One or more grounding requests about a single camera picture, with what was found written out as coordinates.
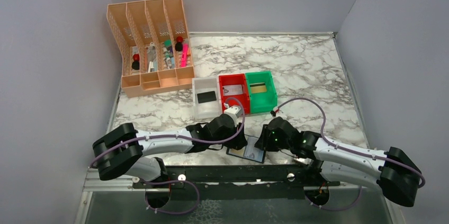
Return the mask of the black leather card holder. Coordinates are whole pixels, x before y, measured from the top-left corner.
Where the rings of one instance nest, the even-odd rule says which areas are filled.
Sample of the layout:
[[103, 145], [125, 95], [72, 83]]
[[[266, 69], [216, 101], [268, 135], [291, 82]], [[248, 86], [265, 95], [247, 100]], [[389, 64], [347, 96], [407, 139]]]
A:
[[247, 139], [247, 145], [245, 147], [240, 150], [228, 148], [226, 154], [263, 164], [265, 161], [266, 151], [255, 147], [255, 143], [257, 143], [258, 138], [250, 135], [245, 135], [245, 137]]

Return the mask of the green plastic bin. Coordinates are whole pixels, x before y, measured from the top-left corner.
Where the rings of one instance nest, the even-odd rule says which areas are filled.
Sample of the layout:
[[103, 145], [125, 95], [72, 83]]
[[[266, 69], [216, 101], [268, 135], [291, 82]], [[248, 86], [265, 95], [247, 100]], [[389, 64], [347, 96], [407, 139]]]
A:
[[270, 71], [245, 73], [250, 113], [271, 112], [277, 106], [277, 91]]

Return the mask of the red plastic bin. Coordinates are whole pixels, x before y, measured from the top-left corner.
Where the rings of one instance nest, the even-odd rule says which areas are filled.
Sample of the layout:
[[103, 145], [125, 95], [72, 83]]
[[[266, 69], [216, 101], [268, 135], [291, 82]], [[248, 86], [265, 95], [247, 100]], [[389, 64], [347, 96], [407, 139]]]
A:
[[[243, 106], [244, 113], [250, 114], [250, 98], [245, 74], [220, 75], [218, 76], [218, 84], [222, 102], [221, 108], [223, 111], [225, 110], [224, 103], [227, 103], [229, 106], [238, 105], [238, 102], [236, 101], [238, 100]], [[223, 85], [242, 85], [244, 93], [240, 95], [223, 96]]]

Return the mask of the silver patterned credit card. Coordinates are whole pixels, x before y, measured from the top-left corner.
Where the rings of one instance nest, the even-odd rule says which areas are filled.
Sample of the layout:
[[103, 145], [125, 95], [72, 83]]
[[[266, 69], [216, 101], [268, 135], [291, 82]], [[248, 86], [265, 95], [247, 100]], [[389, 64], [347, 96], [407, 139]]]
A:
[[223, 96], [240, 95], [244, 93], [242, 85], [223, 85], [222, 92]]

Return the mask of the white plastic bin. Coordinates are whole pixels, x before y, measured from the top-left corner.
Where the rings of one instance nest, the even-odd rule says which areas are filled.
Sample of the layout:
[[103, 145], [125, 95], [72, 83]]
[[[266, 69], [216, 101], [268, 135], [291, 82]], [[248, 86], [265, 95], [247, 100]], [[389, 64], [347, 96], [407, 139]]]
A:
[[222, 113], [218, 76], [192, 79], [193, 114], [197, 120], [213, 119]]

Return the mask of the peach plastic desk organizer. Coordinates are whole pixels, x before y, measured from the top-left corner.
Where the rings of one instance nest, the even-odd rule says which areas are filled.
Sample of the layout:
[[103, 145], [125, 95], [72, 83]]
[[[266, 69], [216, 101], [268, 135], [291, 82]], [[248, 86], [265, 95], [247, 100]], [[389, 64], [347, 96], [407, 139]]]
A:
[[[142, 0], [110, 4], [107, 21], [122, 56], [121, 88], [127, 97], [140, 97], [192, 87], [195, 77], [192, 46], [183, 0]], [[190, 48], [186, 67], [180, 67], [182, 51], [175, 51], [176, 37], [184, 38]], [[173, 45], [175, 68], [167, 69], [162, 45]], [[147, 50], [155, 44], [157, 71], [147, 72]], [[131, 68], [132, 56], [140, 55], [140, 69]]]

